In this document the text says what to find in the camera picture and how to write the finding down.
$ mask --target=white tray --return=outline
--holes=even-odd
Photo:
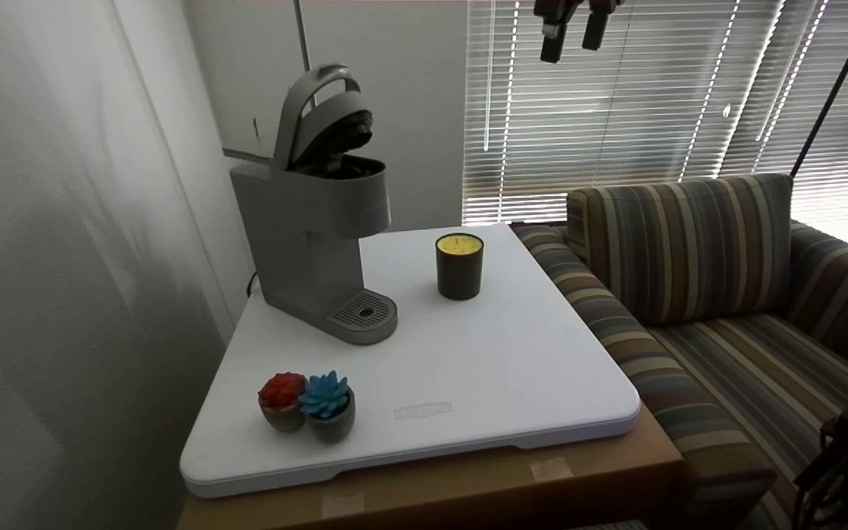
[[[509,227],[483,236],[483,292],[436,292],[436,236],[362,241],[365,286],[398,303],[392,339],[345,345],[253,294],[183,451],[197,498],[283,489],[342,471],[480,448],[621,436],[639,395]],[[356,392],[347,439],[277,433],[256,392],[277,371],[339,371]]]

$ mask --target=table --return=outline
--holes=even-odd
[[[654,518],[674,498],[680,453],[648,409],[618,439],[477,451],[330,483],[186,498],[180,530],[262,527],[571,527]]]
[[[442,233],[448,230],[362,239],[365,286],[398,303],[398,330],[383,345],[345,345],[277,312],[262,297],[247,300],[183,451],[183,477],[191,495],[224,498],[333,477],[333,486],[342,486],[342,474],[359,471],[365,477],[362,468],[380,465],[409,471],[415,459],[427,459],[424,468],[486,462],[483,480],[495,480],[492,448],[504,448],[504,453],[521,448],[515,453],[527,459],[548,445],[574,448],[574,442],[615,439],[645,421],[651,424],[630,380],[509,227],[474,230],[486,239],[483,292],[462,303],[436,292],[433,241]],[[324,445],[309,430],[277,433],[259,418],[256,389],[271,374],[324,374],[330,368],[350,377],[356,389],[356,427],[345,442]],[[636,445],[636,430],[630,436],[607,442],[607,451],[627,448],[624,462],[607,477],[657,468],[654,459],[639,459],[651,448]],[[551,462],[548,471],[542,465],[539,477],[586,477],[568,456]],[[421,492],[409,486],[409,501],[398,504],[409,509],[418,506],[418,498]],[[321,504],[321,515],[330,515],[330,506],[350,506],[330,501],[330,495]]]

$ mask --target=small bowl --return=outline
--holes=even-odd
[[[333,445],[333,442],[345,439],[353,430],[353,421],[356,421],[356,395],[347,392],[347,406],[339,415],[333,415],[327,421],[324,418],[309,418],[309,427],[312,427],[315,439]]]
[[[265,403],[259,403],[259,412],[274,424],[274,430],[280,433],[294,433],[303,427],[306,415],[300,412],[297,403],[286,406],[286,409],[271,409]]]

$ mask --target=red object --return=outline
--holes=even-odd
[[[259,403],[271,409],[289,409],[297,406],[300,395],[306,389],[306,377],[294,371],[274,374],[265,389],[259,389]]]

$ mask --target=candle jar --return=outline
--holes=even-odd
[[[483,239],[471,233],[445,233],[436,239],[436,286],[451,300],[480,294]]]

